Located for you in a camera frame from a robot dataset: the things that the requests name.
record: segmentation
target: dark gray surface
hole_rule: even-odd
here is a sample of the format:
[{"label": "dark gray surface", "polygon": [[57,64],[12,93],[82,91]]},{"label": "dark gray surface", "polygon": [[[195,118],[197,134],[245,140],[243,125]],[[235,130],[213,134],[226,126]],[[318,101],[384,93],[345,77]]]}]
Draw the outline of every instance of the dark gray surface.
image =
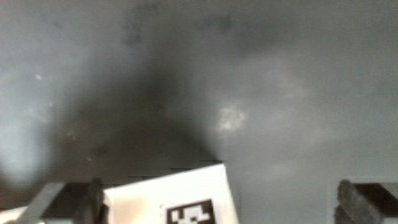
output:
[{"label": "dark gray surface", "polygon": [[220,159],[242,223],[332,223],[339,179],[396,178],[396,24],[396,1],[2,1],[0,206]]}]

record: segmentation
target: gray wall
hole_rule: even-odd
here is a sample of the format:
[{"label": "gray wall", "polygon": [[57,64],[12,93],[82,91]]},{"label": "gray wall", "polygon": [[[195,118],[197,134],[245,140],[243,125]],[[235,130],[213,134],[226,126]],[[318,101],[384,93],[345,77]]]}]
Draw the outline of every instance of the gray wall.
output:
[{"label": "gray wall", "polygon": [[398,180],[398,2],[0,2],[0,207],[227,164],[240,220],[332,223]]}]

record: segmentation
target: stain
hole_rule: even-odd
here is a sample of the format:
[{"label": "stain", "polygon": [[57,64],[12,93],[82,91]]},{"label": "stain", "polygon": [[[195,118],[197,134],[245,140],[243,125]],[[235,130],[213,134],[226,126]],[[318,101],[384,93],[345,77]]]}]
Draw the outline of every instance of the stain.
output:
[{"label": "stain", "polygon": [[53,22],[52,22],[52,25],[53,25],[53,27],[55,27],[57,29],[62,29],[62,28],[64,28],[64,26],[62,26],[62,24],[60,24],[59,21],[53,21]]},{"label": "stain", "polygon": [[233,16],[231,14],[210,15],[195,22],[195,28],[201,31],[219,31],[227,33],[233,29]]},{"label": "stain", "polygon": [[128,47],[137,46],[144,42],[146,24],[160,13],[160,3],[144,3],[137,5],[126,12],[123,30],[126,36],[123,43]]}]

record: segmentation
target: white card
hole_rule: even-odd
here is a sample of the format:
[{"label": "white card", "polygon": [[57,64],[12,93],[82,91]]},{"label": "white card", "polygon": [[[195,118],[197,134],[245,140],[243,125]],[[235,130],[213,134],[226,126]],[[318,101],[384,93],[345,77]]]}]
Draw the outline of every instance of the white card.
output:
[{"label": "white card", "polygon": [[238,224],[224,165],[112,188],[105,194],[110,224]]}]

